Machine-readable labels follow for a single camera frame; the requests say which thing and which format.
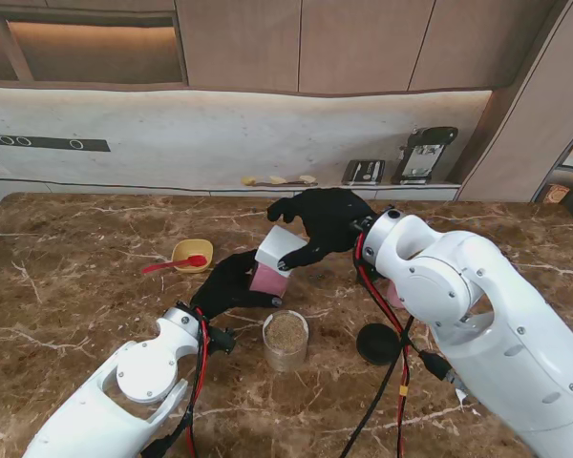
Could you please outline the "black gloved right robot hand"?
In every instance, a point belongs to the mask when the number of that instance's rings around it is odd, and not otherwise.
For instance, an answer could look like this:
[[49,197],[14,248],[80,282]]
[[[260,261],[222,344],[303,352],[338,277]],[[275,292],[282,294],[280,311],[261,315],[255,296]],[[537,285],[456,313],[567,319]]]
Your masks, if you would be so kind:
[[356,223],[373,220],[376,213],[354,192],[342,188],[307,189],[292,198],[280,198],[266,211],[267,219],[292,223],[300,218],[308,243],[278,261],[280,271],[290,271],[321,261],[331,253],[350,251],[359,230]]

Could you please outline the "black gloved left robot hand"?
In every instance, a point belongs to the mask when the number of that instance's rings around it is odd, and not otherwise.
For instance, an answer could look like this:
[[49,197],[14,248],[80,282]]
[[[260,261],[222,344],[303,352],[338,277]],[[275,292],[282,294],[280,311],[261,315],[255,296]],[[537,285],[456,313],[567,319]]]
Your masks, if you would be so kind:
[[249,289],[256,250],[232,254],[221,260],[193,295],[190,305],[212,320],[232,308],[277,308],[279,296]]

